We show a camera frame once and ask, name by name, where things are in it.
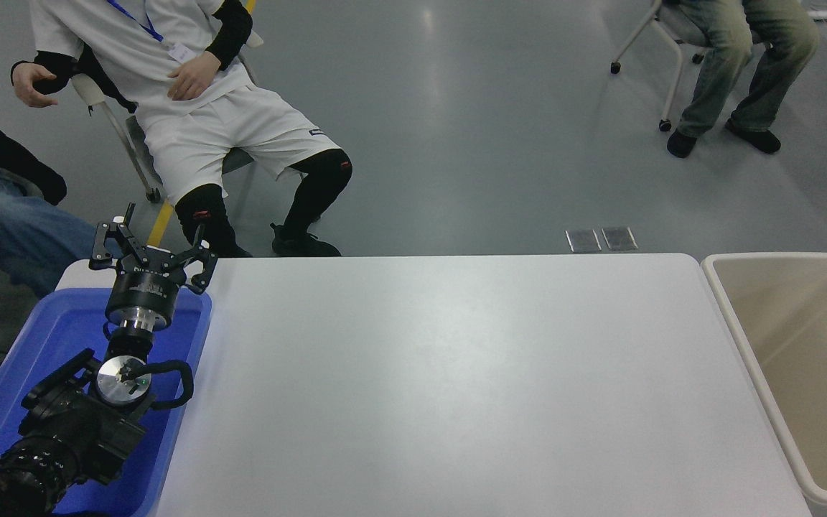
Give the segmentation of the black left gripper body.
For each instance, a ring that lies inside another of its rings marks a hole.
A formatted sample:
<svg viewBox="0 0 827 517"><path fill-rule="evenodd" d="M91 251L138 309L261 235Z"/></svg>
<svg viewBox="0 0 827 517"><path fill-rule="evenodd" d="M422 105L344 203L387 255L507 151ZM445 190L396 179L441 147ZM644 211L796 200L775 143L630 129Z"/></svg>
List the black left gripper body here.
<svg viewBox="0 0 827 517"><path fill-rule="evenodd" d="M106 304L106 317L124 318L133 308L147 309L161 318L173 317L180 287L187 276L170 258L151 258L142 266L134 255L119 259L117 278Z"/></svg>

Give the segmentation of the person's right hand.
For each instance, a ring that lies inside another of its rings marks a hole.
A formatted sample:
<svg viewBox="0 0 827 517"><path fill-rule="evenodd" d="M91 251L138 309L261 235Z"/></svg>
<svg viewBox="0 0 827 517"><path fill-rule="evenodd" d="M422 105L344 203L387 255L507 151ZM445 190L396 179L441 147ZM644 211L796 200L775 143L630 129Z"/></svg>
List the person's right hand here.
<svg viewBox="0 0 827 517"><path fill-rule="evenodd" d="M11 71L14 95L30 108L46 108L58 105L57 99L37 91L36 82L55 80L57 76L39 63L20 62Z"/></svg>

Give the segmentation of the person's left hand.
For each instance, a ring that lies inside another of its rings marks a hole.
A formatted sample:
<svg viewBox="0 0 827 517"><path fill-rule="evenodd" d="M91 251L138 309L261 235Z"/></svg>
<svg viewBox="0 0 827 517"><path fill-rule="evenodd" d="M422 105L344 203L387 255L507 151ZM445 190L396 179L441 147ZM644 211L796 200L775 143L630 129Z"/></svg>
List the person's left hand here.
<svg viewBox="0 0 827 517"><path fill-rule="evenodd" d="M200 97L211 85L220 66L219 58L207 50L183 63L168 75L173 82L167 97L172 101L191 101Z"/></svg>

